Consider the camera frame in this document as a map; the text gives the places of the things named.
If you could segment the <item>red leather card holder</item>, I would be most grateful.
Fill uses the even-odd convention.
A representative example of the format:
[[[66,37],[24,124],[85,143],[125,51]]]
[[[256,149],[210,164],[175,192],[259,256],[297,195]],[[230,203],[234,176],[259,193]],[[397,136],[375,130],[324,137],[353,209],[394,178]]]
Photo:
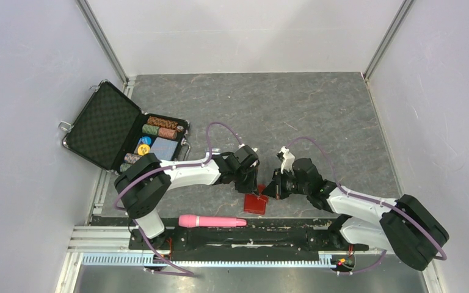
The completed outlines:
[[[257,215],[265,215],[266,206],[269,201],[269,197],[263,195],[263,190],[265,189],[265,185],[259,184],[257,189],[258,189],[258,195],[245,194],[244,212],[257,214]]]

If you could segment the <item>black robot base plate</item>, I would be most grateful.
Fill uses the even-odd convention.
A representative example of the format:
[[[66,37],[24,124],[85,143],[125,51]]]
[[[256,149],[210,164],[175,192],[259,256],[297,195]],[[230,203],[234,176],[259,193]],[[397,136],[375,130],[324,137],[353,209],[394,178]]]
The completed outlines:
[[[313,260],[319,252],[347,255],[367,251],[348,244],[331,228],[335,219],[252,218],[236,228],[184,228],[164,219],[166,230],[151,240],[172,261],[290,261]]]

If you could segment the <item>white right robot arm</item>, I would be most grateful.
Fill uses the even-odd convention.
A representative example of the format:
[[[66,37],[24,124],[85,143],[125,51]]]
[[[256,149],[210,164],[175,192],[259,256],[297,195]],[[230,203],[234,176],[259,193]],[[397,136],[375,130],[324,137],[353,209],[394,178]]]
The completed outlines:
[[[283,200],[304,195],[317,209],[338,214],[329,227],[332,247],[361,244],[393,252],[410,268],[423,271],[449,241],[449,233],[411,195],[379,198],[324,179],[311,159],[295,160],[289,170],[276,168],[263,195]]]

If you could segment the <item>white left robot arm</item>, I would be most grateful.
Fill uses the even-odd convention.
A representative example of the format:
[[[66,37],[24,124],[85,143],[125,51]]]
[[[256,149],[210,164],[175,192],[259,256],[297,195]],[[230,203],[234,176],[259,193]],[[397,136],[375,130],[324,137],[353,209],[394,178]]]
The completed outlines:
[[[259,164],[256,148],[248,145],[194,161],[160,160],[149,153],[115,180],[117,201],[144,233],[144,241],[151,248],[161,248],[167,242],[167,231],[156,207],[166,192],[186,186],[233,183],[239,193],[255,193]]]

